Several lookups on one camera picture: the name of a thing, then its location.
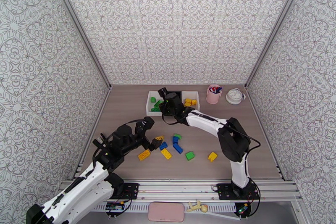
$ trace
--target gray floor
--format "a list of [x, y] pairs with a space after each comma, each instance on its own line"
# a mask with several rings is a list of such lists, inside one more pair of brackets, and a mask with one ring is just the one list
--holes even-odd
[[[141, 119], [146, 115], [145, 106], [148, 91], [157, 91], [162, 86], [113, 86], [113, 90], [101, 115], [95, 137], [99, 133], [109, 135], [118, 126], [134, 119]], [[207, 86], [167, 86], [170, 91], [198, 91], [200, 100], [200, 111], [214, 117], [238, 119], [247, 134], [256, 138], [262, 144], [260, 148], [249, 154], [249, 173], [253, 178], [279, 178], [275, 162], [270, 153], [270, 149], [265, 141], [262, 130], [258, 124], [248, 99], [239, 105], [231, 105], [226, 102], [225, 94], [232, 88], [242, 86], [224, 86], [224, 92], [220, 102], [211, 105], [205, 101]], [[195, 127], [188, 127], [182, 124], [169, 126], [165, 124], [161, 117], [153, 117], [155, 124], [146, 135], [151, 140], [160, 135], [165, 136], [168, 150], [173, 155], [170, 160], [166, 160], [159, 150], [152, 152], [151, 156], [144, 161], [139, 161], [137, 155], [144, 149], [137, 148], [125, 157], [124, 163], [116, 169], [123, 179], [230, 179], [231, 167], [229, 161], [221, 152], [218, 139], [207, 132]], [[172, 135], [178, 133], [182, 135], [179, 145], [184, 152], [179, 155], [172, 147]], [[91, 144], [87, 157], [83, 164], [83, 169], [89, 165], [95, 146]], [[187, 161], [185, 153], [193, 151], [196, 157]], [[218, 154], [214, 162], [208, 161], [207, 157], [212, 152]]]
[[[233, 213], [227, 213], [226, 215], [235, 216]], [[78, 224], [159, 224], [163, 222], [151, 222], [148, 220], [147, 213], [124, 213], [117, 219], [108, 219], [105, 213], [89, 213]], [[258, 212], [248, 218], [247, 220], [235, 221], [229, 219], [223, 219], [215, 216], [206, 216], [202, 214], [185, 214], [184, 224], [297, 224], [297, 219], [293, 212], [293, 208], [289, 202], [273, 203], [264, 202], [260, 203]]]

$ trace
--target patterned wallpaper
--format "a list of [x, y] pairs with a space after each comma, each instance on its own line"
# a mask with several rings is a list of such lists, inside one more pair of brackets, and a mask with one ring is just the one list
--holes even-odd
[[60, 0], [0, 0], [0, 223], [70, 178], [106, 88]]
[[297, 0], [249, 87], [313, 223], [336, 223], [336, 0]]
[[112, 84], [236, 84], [285, 0], [71, 1]]

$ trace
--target alarm clock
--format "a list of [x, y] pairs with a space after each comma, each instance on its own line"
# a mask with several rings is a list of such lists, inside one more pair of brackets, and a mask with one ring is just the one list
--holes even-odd
[[239, 90], [239, 88], [235, 88], [229, 90], [225, 98], [228, 103], [237, 105], [244, 100], [245, 95]]

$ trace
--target pink cup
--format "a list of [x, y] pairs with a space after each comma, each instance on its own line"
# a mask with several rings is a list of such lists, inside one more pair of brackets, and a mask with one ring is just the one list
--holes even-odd
[[220, 87], [218, 85], [210, 85], [208, 88], [207, 88], [207, 97], [206, 97], [206, 100], [208, 103], [210, 104], [216, 104], [219, 102], [219, 97], [221, 97], [222, 95], [222, 92], [223, 90], [219, 93], [219, 94], [215, 94], [213, 92], [211, 92], [209, 89], [212, 88], [212, 87]]

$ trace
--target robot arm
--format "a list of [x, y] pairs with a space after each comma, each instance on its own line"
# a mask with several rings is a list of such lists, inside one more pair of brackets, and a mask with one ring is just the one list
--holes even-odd
[[101, 142], [95, 139], [93, 143], [97, 150], [90, 166], [43, 206], [34, 204], [27, 211], [26, 224], [75, 224], [114, 192], [120, 195], [124, 181], [114, 170], [124, 161], [125, 155], [141, 145], [153, 151], [162, 143], [156, 139], [150, 143], [145, 136], [154, 124], [152, 118], [132, 122], [136, 122], [135, 134], [132, 134], [131, 127], [124, 124], [107, 138], [101, 134]]
[[166, 88], [158, 92], [163, 98], [163, 103], [159, 106], [162, 117], [171, 115], [177, 120], [176, 123], [198, 127], [219, 139], [222, 152], [231, 163], [235, 194], [239, 197], [245, 196], [251, 185], [246, 163], [250, 139], [244, 136], [246, 132], [240, 123], [234, 118], [218, 119], [194, 108], [184, 107], [179, 96], [174, 92], [168, 93]]

